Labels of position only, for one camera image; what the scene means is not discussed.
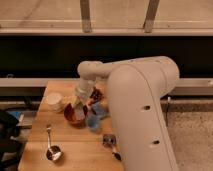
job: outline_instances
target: black chair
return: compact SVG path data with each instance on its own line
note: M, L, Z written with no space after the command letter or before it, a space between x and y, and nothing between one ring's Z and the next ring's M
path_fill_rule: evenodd
M22 147L20 142L10 139L11 136L17 136L19 133L20 129L16 126L18 122L15 117L0 110L0 171L20 161L20 156L2 161L4 153L16 153Z

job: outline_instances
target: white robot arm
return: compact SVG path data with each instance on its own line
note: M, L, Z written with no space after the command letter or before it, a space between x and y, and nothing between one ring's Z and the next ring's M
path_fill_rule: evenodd
M97 77L108 78L107 100L126 171L178 171L160 98L179 80L168 57L79 64L76 96L88 98Z

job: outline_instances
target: wooden table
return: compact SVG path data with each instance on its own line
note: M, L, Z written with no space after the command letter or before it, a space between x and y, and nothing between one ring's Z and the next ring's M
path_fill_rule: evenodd
M44 93L32 130L29 135L19 171L123 171L122 163L103 147L102 134L113 133L111 119L101 121L101 134L90 132L88 128L76 129L64 118L63 112L54 113L45 103L51 92L60 92L63 104L75 100L74 88L77 81L50 81ZM97 84L105 93L105 83ZM52 145L60 146L63 157L56 163L46 159L46 124L52 124Z

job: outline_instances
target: blue cloth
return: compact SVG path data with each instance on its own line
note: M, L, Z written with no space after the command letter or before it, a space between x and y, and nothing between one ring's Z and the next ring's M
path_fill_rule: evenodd
M92 110L94 113L100 118L103 119L108 116L107 111L102 107L100 102L94 103L91 105Z
M100 119L97 115L89 115L86 117L86 125L91 131L96 132L100 127Z
M11 110L11 111L7 111L7 113L9 113L10 115L14 116L16 119L19 119L21 116L21 111L16 111L16 110Z

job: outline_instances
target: cable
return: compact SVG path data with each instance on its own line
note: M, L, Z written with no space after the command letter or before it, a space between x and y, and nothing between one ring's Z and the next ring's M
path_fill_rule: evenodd
M167 102L168 102L168 103L167 103L166 116L165 116L166 126L167 126L167 127L168 127L168 124L169 124L168 113L169 113L170 101L171 101L171 97L168 96L168 97L167 97Z

